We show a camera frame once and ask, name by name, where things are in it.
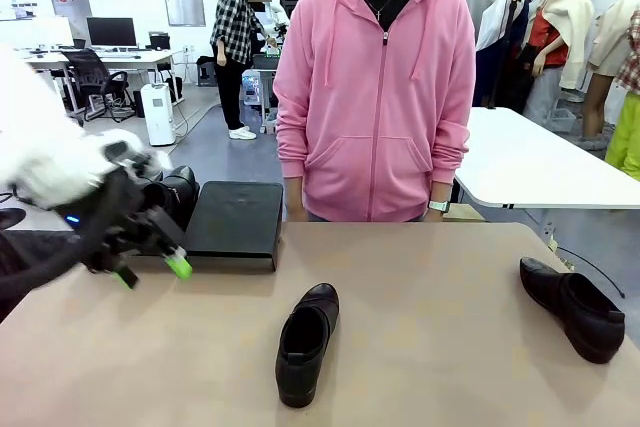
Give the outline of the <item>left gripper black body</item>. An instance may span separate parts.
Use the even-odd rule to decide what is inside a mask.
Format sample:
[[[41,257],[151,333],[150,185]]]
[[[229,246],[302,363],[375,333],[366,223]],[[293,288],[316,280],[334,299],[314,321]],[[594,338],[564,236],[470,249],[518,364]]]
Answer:
[[[93,270],[121,270],[124,255],[113,252],[113,237],[124,231],[127,218],[142,204],[142,190],[124,167],[108,172],[97,187],[83,196],[53,208],[73,230],[62,252],[53,257],[57,270],[70,270],[88,262]]]

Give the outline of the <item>person's right hand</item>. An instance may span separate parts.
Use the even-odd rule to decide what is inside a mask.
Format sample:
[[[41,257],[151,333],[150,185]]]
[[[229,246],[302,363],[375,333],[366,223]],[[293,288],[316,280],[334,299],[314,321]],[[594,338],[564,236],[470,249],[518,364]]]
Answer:
[[[285,178],[285,206],[289,222],[307,222],[308,213],[303,205],[303,178]]]

